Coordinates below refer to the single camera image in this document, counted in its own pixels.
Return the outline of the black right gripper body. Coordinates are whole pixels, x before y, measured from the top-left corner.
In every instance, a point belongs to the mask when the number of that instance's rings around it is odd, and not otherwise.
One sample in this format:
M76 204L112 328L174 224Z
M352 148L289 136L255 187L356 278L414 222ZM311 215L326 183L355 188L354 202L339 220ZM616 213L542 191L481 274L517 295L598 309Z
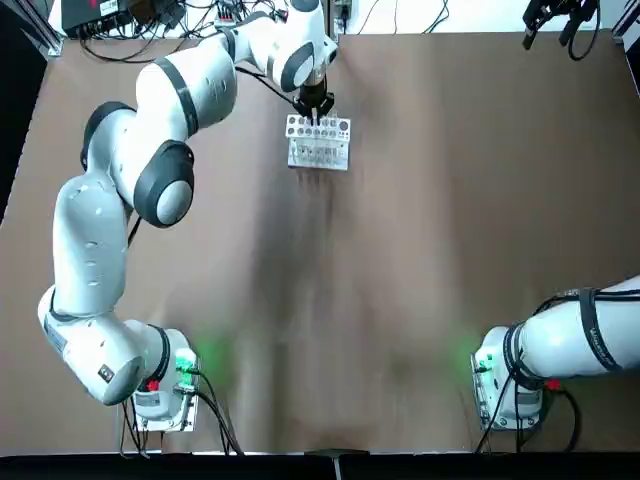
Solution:
M533 11L579 11L594 7L595 2L592 0L538 0L532 2Z

